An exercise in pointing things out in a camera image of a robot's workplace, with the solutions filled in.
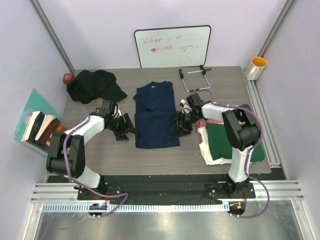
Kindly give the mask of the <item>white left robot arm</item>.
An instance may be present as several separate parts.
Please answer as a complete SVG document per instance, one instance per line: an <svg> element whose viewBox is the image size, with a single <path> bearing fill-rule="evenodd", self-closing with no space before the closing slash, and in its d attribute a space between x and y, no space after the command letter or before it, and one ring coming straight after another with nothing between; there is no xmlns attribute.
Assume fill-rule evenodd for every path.
<svg viewBox="0 0 320 240"><path fill-rule="evenodd" d="M105 130L112 131L117 141L127 141L127 134L136 135L137 130L129 115L121 113L119 105L113 101L103 100L101 104L89 103L84 107L96 109L77 126L52 135L46 170L78 184L100 200L106 195L107 188L104 177L86 165L86 143Z"/></svg>

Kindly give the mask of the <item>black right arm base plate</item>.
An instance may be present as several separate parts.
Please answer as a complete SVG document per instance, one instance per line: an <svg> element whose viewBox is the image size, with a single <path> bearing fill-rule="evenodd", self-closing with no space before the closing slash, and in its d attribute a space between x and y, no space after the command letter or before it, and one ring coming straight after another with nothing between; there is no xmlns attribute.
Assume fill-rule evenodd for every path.
<svg viewBox="0 0 320 240"><path fill-rule="evenodd" d="M225 182L209 182L204 185L207 190L206 197L212 200L218 199L255 199L256 193L253 184L238 192L229 193Z"/></svg>

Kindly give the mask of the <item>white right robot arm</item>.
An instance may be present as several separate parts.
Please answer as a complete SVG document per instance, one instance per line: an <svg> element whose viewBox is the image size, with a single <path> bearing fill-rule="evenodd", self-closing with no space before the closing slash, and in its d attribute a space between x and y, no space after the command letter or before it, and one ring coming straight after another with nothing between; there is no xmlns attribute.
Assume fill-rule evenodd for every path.
<svg viewBox="0 0 320 240"><path fill-rule="evenodd" d="M223 122L226 139L232 147L231 165L226 177L225 191L230 197L242 196L249 187L249 166L254 149L260 144L264 129L260 119L247 104L234 106L204 102L198 93L180 101L180 111L175 113L170 134L186 136L192 125L200 120Z"/></svg>

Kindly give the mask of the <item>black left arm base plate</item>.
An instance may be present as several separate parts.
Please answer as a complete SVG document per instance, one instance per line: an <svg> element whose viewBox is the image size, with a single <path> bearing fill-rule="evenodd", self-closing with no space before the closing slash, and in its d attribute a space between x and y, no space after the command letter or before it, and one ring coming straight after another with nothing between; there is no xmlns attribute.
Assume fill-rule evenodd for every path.
<svg viewBox="0 0 320 240"><path fill-rule="evenodd" d="M77 190L77 199L82 201L125 200L128 197L127 193L116 193L110 191L107 185L105 185L103 188L93 188L91 190L84 186L75 186L73 189Z"/></svg>

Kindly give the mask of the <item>navy blue t shirt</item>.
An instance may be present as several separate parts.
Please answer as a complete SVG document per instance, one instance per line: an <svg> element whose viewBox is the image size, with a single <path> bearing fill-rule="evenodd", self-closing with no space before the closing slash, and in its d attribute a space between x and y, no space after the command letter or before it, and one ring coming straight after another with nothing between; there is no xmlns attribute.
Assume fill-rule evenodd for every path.
<svg viewBox="0 0 320 240"><path fill-rule="evenodd" d="M141 149L178 147L179 135L170 134L176 117L173 83L152 81L137 88L133 99L135 146Z"/></svg>

